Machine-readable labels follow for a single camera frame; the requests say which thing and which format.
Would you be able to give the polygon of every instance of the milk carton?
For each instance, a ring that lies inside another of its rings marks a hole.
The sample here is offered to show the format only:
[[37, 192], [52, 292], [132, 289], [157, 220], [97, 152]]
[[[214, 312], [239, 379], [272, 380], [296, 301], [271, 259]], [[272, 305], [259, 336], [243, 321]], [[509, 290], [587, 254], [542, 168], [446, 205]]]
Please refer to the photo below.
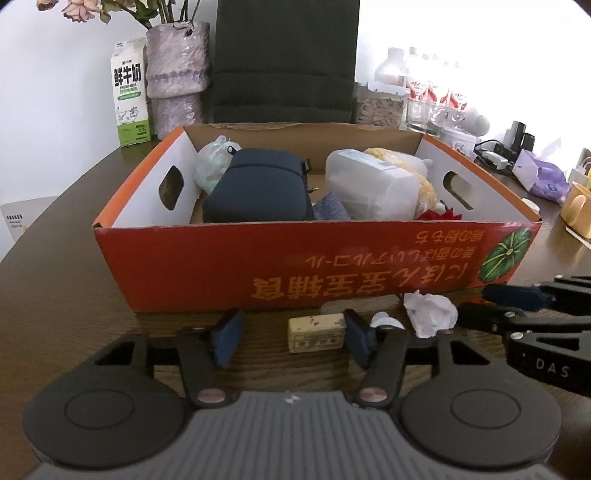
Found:
[[115, 117], [122, 147], [151, 139], [145, 84], [145, 43], [145, 38], [120, 42], [115, 45], [111, 57]]

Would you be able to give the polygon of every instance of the vase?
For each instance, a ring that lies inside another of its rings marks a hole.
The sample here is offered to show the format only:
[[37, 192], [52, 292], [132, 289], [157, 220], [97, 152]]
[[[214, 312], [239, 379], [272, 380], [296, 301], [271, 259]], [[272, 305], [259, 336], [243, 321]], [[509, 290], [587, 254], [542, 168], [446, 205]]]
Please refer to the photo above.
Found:
[[201, 98], [198, 93], [152, 100], [158, 139], [165, 139], [179, 126], [203, 123]]
[[158, 138], [176, 127], [203, 122], [199, 93], [210, 82], [209, 23], [175, 22], [146, 33], [148, 97]]

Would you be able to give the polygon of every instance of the blue case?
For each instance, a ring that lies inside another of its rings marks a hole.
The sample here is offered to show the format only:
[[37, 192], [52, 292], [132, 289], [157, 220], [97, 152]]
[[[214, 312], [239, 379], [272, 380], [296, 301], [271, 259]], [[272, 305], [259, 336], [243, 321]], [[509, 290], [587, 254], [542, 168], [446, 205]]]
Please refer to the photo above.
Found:
[[293, 153], [244, 148], [203, 204], [206, 223], [314, 220], [306, 172]]

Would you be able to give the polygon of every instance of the watermelon graphic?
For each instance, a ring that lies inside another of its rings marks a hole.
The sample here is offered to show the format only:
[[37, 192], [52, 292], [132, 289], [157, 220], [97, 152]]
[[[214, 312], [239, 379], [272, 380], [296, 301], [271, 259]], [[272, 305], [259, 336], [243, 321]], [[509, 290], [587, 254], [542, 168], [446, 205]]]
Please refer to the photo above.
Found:
[[530, 241], [531, 232], [528, 228], [523, 227], [511, 232], [486, 256], [480, 266], [478, 278], [484, 283], [501, 278], [523, 258]]

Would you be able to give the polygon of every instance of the white paper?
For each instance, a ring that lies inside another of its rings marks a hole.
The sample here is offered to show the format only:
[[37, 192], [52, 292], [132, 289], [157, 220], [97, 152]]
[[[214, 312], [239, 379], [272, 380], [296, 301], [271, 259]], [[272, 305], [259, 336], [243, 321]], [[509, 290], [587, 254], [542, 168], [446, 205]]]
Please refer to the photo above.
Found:
[[419, 338], [434, 336], [438, 330], [453, 328], [457, 321], [457, 308], [443, 295], [404, 294], [404, 307]]

